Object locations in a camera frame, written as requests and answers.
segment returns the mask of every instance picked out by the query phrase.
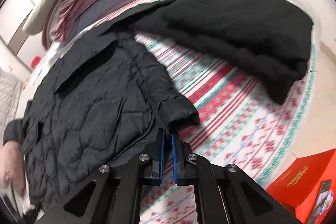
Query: blue gripper pad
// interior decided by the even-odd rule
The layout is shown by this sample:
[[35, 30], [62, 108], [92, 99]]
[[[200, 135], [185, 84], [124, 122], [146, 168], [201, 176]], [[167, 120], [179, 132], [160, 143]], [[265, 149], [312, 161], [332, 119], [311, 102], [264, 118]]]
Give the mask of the blue gripper pad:
[[164, 169], [164, 155], [165, 155], [165, 132], [162, 131], [162, 141], [161, 141], [161, 154], [160, 154], [160, 172], [159, 172], [159, 179], [160, 183], [162, 183], [163, 179], [163, 169]]
[[177, 184], [177, 156], [176, 156], [174, 134], [171, 135], [171, 157], [172, 157], [172, 162], [173, 162], [174, 182], [175, 184]]

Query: black metal bracket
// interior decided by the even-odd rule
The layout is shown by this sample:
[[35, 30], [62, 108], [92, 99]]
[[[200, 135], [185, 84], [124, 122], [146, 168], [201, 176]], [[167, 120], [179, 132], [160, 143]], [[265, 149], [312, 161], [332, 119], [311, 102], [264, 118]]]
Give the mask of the black metal bracket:
[[[38, 224], [138, 224], [142, 187], [160, 185], [164, 132], [125, 165], [102, 165]], [[237, 165], [211, 164], [171, 135], [177, 185], [193, 185], [199, 224], [300, 224]]]

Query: teal stripe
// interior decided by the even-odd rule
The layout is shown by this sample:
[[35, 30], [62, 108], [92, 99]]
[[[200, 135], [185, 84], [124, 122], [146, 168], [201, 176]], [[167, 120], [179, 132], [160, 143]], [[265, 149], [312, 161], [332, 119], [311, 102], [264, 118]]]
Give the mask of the teal stripe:
[[[176, 61], [178, 58], [181, 58], [182, 57], [182, 60], [185, 61], [185, 62], [192, 62], [193, 59], [195, 58], [194, 55], [196, 55], [195, 52], [191, 52], [191, 57], [189, 56], [185, 56], [186, 54], [190, 54], [190, 52], [188, 52], [188, 50], [185, 50], [185, 52], [178, 52], [179, 56], [170, 56], [168, 57], [166, 60], [164, 60], [164, 65], [165, 66], [171, 66], [173, 63], [174, 63], [174, 66], [173, 67], [177, 67], [178, 69], [182, 68], [182, 66], [185, 66], [185, 65], [181, 65], [179, 63], [179, 61]], [[171, 76], [172, 74], [174, 74], [176, 72], [176, 70], [173, 70], [173, 69], [168, 69], [167, 70], [169, 76]]]
[[[251, 96], [249, 98], [249, 100], [245, 103], [245, 105], [241, 108], [239, 115], [235, 115], [233, 117], [233, 119], [231, 119], [228, 124], [223, 128], [222, 131], [218, 132], [218, 134], [216, 134], [215, 138], [211, 140], [211, 144], [212, 143], [217, 143], [218, 140], [220, 138], [222, 138], [226, 131], [229, 130], [229, 128], [231, 128], [236, 121], [240, 118], [241, 114], [244, 113], [250, 106], [251, 103], [256, 99], [258, 92], [260, 91], [260, 89], [254, 89], [254, 91], [251, 93]], [[207, 157], [208, 160], [212, 160], [214, 159], [219, 152], [223, 151], [226, 147], [228, 147], [228, 145], [236, 138], [236, 136], [238, 136], [238, 133], [243, 129], [243, 127], [245, 125], [248, 124], [248, 122], [251, 120], [251, 118], [253, 117], [253, 115], [257, 112], [257, 110], [259, 109], [259, 107], [263, 104], [265, 100], [265, 96], [263, 96], [258, 103], [251, 109], [251, 112], [246, 115], [246, 118], [242, 119], [241, 124], [236, 128], [236, 130], [230, 135], [230, 137], [226, 138], [226, 140], [224, 141], [224, 143], [220, 144], [218, 146], [218, 148], [216, 149], [216, 151], [214, 151], [210, 157]], [[202, 150], [197, 150], [197, 153], [200, 155], [204, 155], [207, 151], [209, 151], [209, 149], [211, 148], [211, 144], [209, 144], [209, 142], [207, 142]]]
[[226, 77], [226, 79], [221, 83], [215, 90], [213, 90], [202, 102], [200, 102], [198, 105], [195, 105], [197, 110], [200, 110], [210, 99], [212, 99], [223, 87], [225, 87], [228, 82], [231, 81], [232, 78], [234, 78], [238, 74], [238, 70], [234, 68], [231, 70], [231, 74]]
[[[188, 68], [184, 73], [180, 74], [174, 80], [175, 87], [179, 92], [181, 92], [181, 90], [185, 88], [185, 87], [183, 87], [183, 85], [193, 81], [196, 78], [196, 76], [199, 75], [200, 73], [203, 73], [203, 72], [209, 70], [208, 65], [207, 66], [201, 65], [201, 64], [204, 64], [205, 62], [209, 63], [209, 61], [207, 59], [209, 59], [209, 57], [207, 57], [207, 56], [202, 57], [193, 66]], [[192, 75], [191, 74], [192, 71], [195, 71], [195, 72], [198, 72], [198, 73]]]
[[218, 60], [217, 62], [213, 63], [213, 65], [210, 68], [208, 68], [207, 70], [205, 70], [203, 73], [200, 73], [199, 76], [197, 78], [195, 78], [195, 80], [190, 83], [190, 85], [186, 86], [182, 90], [179, 90], [179, 92], [183, 94], [189, 87], [191, 87], [194, 83], [196, 83], [197, 80], [199, 80], [199, 78], [203, 77], [209, 70], [211, 70], [219, 62], [222, 62], [222, 60]]
[[148, 46], [146, 46], [147, 50], [150, 51], [151, 49], [153, 49], [154, 47], [156, 47], [157, 45], [159, 45], [160, 42], [161, 41], [159, 41], [158, 39], [156, 39], [154, 42], [152, 42]]

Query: metal screw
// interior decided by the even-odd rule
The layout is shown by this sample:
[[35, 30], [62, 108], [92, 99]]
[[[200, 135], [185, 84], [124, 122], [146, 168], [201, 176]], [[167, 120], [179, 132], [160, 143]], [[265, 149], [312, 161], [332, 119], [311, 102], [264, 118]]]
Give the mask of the metal screw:
[[197, 155], [195, 153], [190, 153], [187, 155], [188, 160], [197, 160]]
[[99, 171], [102, 173], [106, 173], [110, 170], [110, 167], [108, 165], [102, 165], [101, 167], [99, 167]]
[[141, 154], [139, 156], [139, 160], [142, 160], [142, 161], [149, 160], [149, 155], [148, 154]]
[[238, 170], [238, 166], [235, 164], [228, 164], [226, 167], [230, 172], [235, 172]]

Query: black jacket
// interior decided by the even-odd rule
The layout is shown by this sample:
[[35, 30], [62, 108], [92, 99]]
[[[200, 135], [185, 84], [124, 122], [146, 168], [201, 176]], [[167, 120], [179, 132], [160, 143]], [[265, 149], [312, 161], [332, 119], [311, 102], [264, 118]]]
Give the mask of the black jacket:
[[87, 32], [38, 87], [23, 120], [7, 126], [26, 155], [32, 204], [44, 211], [101, 164], [121, 165], [156, 138], [199, 124], [165, 67], [130, 33]]
[[227, 59], [260, 77], [279, 103], [310, 56], [312, 21], [285, 0], [156, 1], [102, 23], [55, 63], [23, 120], [6, 128], [4, 142], [23, 143], [33, 204], [46, 210], [99, 165], [125, 163], [158, 127], [199, 123], [133, 27]]

